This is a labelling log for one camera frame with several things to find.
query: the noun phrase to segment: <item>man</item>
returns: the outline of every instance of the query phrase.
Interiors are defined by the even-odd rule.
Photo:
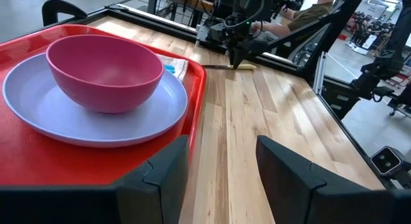
[[[282,10],[280,15],[285,19],[291,21],[288,25],[281,25],[281,24],[269,24],[263,23],[263,27],[261,27],[260,22],[254,22],[251,27],[251,31],[255,32],[257,30],[269,31],[278,37],[282,37],[288,35],[289,33],[307,25],[311,22],[316,21],[322,15],[325,15],[331,11],[333,8],[334,0],[318,0],[317,4],[314,4],[311,8],[302,11],[293,11],[291,9]],[[306,33],[303,36],[297,37],[293,42],[291,47],[284,47],[279,46],[277,48],[277,55],[281,57],[288,58],[288,55],[297,48],[300,44],[302,44],[306,39],[312,36],[318,30],[314,30],[312,32]]]

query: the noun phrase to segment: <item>bowl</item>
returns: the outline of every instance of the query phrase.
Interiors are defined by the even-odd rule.
[[[164,73],[161,59],[146,47],[104,35],[56,40],[46,58],[62,91],[95,112],[133,110],[153,94]]]

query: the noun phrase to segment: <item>red tray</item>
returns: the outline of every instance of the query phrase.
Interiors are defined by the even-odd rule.
[[[0,44],[0,78],[19,62],[45,52],[53,41],[70,35],[113,34],[82,25],[61,25]],[[184,86],[186,115],[162,136],[126,148],[97,149],[73,146],[38,134],[18,119],[0,100],[0,185],[107,185],[136,168],[181,135],[189,135],[193,152],[206,84],[204,68],[183,56],[144,45],[155,53],[189,61]]]

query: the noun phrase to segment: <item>olive shirt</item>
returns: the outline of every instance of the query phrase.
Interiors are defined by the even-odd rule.
[[[322,15],[325,15],[333,9],[333,3],[314,4],[307,10],[302,10],[294,13],[294,20],[287,25],[291,32],[316,21]],[[303,36],[297,37],[292,42],[292,47],[296,48],[302,44],[310,36],[314,35],[319,29],[305,33]]]

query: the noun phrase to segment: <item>blue object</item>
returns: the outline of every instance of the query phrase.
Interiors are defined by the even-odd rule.
[[[57,86],[45,54],[11,70],[3,97],[14,114],[36,131],[59,141],[97,148],[122,147],[153,139],[184,115],[188,99],[180,81],[165,71],[153,95],[123,114],[91,112]]]
[[[171,72],[171,73],[175,73],[175,67],[174,66],[172,66],[172,65],[169,65],[169,64],[165,64],[164,65],[164,68],[167,70],[167,71],[169,71],[169,72]]]

